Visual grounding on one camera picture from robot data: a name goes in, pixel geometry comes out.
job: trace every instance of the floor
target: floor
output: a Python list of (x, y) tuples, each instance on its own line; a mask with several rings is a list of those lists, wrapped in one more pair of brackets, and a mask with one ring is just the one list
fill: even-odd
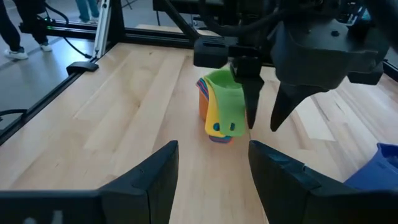
[[(15, 26), (21, 22), (17, 14), (14, 3), (11, 0), (4, 0), (7, 12)], [(49, 0), (52, 7), (62, 9), (71, 21), (78, 21), (80, 15), (74, 0)], [(124, 23), (126, 27), (136, 27), (139, 24), (157, 25), (155, 12), (152, 10), (152, 1), (137, 0), (129, 6), (123, 8)], [(50, 12), (54, 19), (62, 19), (57, 14)], [(160, 22), (169, 27), (175, 26), (174, 22), (164, 13), (160, 12)], [(182, 15), (188, 22), (191, 21), (190, 15)], [(80, 50), (91, 54), (93, 43), (87, 40), (71, 39), (72, 43)], [(49, 91), (55, 88), (67, 77), (65, 68), (72, 62), (87, 60), (76, 53), (60, 37), (49, 37), (49, 42), (53, 47), (53, 52), (44, 54), (39, 46), (29, 34), (21, 34), (21, 45), (25, 47), (29, 54), (29, 59), (25, 61), (10, 61), (5, 57), (0, 57), (0, 111), (9, 109), (27, 109), (33, 106)], [(0, 51), (8, 48), (0, 39)], [(7, 115), (2, 117), (0, 130), (14, 121), (19, 114)]]
[(345, 80), (306, 99), (275, 133), (270, 117), (279, 82), (265, 80), (254, 128), (232, 145), (211, 142), (198, 115), (195, 82), (211, 71), (192, 51), (118, 44), (0, 146), (0, 189), (95, 189), (172, 139), (180, 165), (170, 223), (267, 223), (248, 161), (260, 140), (339, 181), (376, 152), (398, 144), (398, 84)]

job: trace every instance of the black cable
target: black cable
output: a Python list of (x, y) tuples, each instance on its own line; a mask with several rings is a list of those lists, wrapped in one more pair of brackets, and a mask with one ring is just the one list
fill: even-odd
[(27, 110), (25, 109), (14, 109), (14, 110), (5, 110), (5, 111), (0, 111), (0, 117), (8, 114), (16, 114), (16, 113), (21, 113), (26, 114)]
[[(65, 25), (64, 25), (65, 27), (66, 27), (67, 25), (69, 25), (69, 18), (68, 18), (64, 13), (62, 13), (62, 12), (60, 12), (60, 11), (54, 9), (53, 7), (49, 6), (46, 2), (44, 3), (44, 5), (45, 5), (45, 7), (46, 7), (47, 9), (50, 9), (51, 11), (57, 13), (58, 15), (60, 15), (60, 16), (65, 20)], [(45, 11), (46, 11), (46, 13), (47, 13), (47, 17), (50, 18), (50, 15), (49, 15), (49, 13), (47, 12), (47, 10), (45, 10)], [(76, 50), (79, 54), (81, 54), (81, 55), (84, 56), (85, 58), (90, 59), (90, 58), (93, 57), (93, 56), (91, 56), (91, 55), (89, 55), (89, 54), (85, 54), (85, 53), (83, 53), (82, 51), (80, 51), (79, 49), (77, 49), (66, 37), (64, 37), (63, 39), (64, 39), (74, 50)]]
[(160, 26), (159, 11), (156, 11), (157, 25)]
[(164, 11), (166, 14), (174, 21), (175, 25), (181, 29), (181, 31), (188, 37), (191, 43), (195, 43), (201, 35), (197, 30), (192, 28), (185, 19), (180, 15), (180, 13), (175, 9), (173, 4), (169, 0), (163, 0)]
[(278, 22), (281, 21), (282, 19), (285, 19), (288, 16), (304, 12), (307, 9), (310, 9), (312, 7), (315, 7), (322, 3), (322, 0), (318, 1), (317, 3), (314, 4), (309, 4), (307, 6), (300, 7), (299, 9), (294, 9), (294, 10), (287, 10), (283, 9), (277, 12), (274, 12), (273, 14), (270, 14), (266, 17), (263, 17), (262, 19), (259, 19), (256, 22), (253, 22), (249, 25), (245, 26), (221, 26), (219, 25), (211, 16), (208, 15), (207, 9), (206, 9), (206, 0), (199, 0), (199, 12), (200, 12), (200, 17), (202, 18), (203, 22), (206, 24), (208, 30), (213, 31), (219, 35), (222, 36), (231, 36), (231, 37), (239, 37), (242, 35), (246, 35), (251, 32), (255, 32), (259, 30), (261, 27), (264, 27), (270, 23), (273, 22)]
[(192, 14), (190, 14), (190, 15), (191, 15), (191, 25), (192, 25), (192, 27), (194, 27)]

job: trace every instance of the black bracket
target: black bracket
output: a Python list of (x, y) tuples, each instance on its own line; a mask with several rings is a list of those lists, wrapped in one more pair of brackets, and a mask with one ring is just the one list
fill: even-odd
[(99, 66), (93, 62), (73, 62), (67, 67), (68, 75), (74, 73), (95, 72)]
[(396, 223), (393, 190), (352, 189), (258, 141), (249, 163), (269, 223)]
[(169, 222), (178, 179), (178, 142), (170, 141), (96, 190), (0, 191), (3, 223)]

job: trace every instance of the black metal frame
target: black metal frame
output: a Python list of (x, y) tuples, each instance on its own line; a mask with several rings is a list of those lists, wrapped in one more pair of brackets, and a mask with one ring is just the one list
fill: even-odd
[[(47, 35), (94, 40), (95, 30), (95, 26), (82, 25), (74, 22), (70, 22), (69, 25), (65, 27), (62, 21), (57, 21), (56, 24), (47, 28)], [(183, 49), (193, 48), (192, 42), (183, 33), (125, 28), (123, 20), (123, 6), (118, 0), (111, 1), (111, 26), (109, 28), (108, 41), (107, 50), (110, 50), (118, 42), (156, 45), (161, 47), (176, 47)], [(398, 68), (389, 62), (384, 62), (384, 69), (387, 75), (398, 82)], [(33, 107), (29, 108), (23, 118), (20, 116), (6, 129), (0, 132), (0, 145), (7, 141), (7, 139), (21, 129), (23, 125), (25, 125), (43, 108), (45, 108), (59, 94), (61, 94), (63, 90), (77, 80), (80, 75), (82, 74), (75, 73), (70, 75)]]
[[(179, 0), (171, 0), (170, 1), (174, 8), (178, 12), (181, 13), (187, 13), (187, 14), (199, 14), (199, 8), (198, 8), (198, 3), (197, 2), (186, 2), (186, 1), (179, 1)], [(221, 4), (207, 4), (208, 5), (208, 12), (211, 15), (217, 16), (217, 17), (223, 17), (224, 16), (224, 10), (223, 10), (223, 5)], [(153, 10), (154, 11), (159, 11), (159, 12), (164, 12), (167, 10), (159, 0), (153, 0)]]

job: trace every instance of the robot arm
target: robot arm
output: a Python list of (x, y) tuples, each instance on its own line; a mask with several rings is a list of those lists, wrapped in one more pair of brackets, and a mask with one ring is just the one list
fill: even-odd
[[(398, 46), (396, 29), (389, 29), (398, 23), (398, 3), (393, 0), (368, 0), (365, 5), (350, 0), (238, 1), (240, 23), (235, 27), (218, 25), (206, 14), (206, 0), (199, 2), (209, 30), (236, 37), (237, 49), (252, 50), (233, 56), (231, 62), (235, 80), (243, 86), (250, 128), (264, 83), (259, 77), (264, 62), (275, 67), (281, 81), (271, 116), (271, 130), (276, 131), (306, 97), (337, 88), (347, 76), (353, 83), (377, 84), (389, 50), (387, 40)], [(216, 67), (206, 64), (203, 49), (224, 50), (221, 55), (231, 56), (228, 48), (210, 50), (206, 41), (195, 44), (195, 65)]]

